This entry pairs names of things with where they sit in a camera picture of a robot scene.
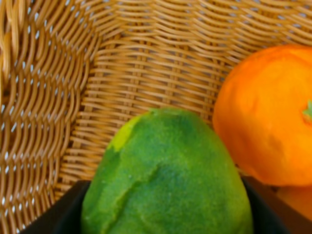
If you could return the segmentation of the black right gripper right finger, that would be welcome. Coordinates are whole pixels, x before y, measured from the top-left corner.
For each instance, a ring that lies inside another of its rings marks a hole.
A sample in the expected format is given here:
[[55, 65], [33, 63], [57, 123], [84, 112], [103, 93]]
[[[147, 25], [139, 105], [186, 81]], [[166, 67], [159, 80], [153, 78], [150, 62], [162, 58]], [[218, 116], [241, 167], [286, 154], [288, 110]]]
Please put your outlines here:
[[310, 234], [312, 222], [252, 177], [242, 177], [253, 214], [255, 234]]

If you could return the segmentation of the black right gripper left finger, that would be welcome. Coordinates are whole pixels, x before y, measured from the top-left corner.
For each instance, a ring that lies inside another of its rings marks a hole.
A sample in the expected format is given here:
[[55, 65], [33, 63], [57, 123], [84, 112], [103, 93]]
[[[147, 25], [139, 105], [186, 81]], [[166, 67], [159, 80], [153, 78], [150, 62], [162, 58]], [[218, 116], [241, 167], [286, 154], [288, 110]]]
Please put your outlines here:
[[80, 234], [81, 208], [90, 181], [78, 181], [65, 195], [38, 217], [22, 234]]

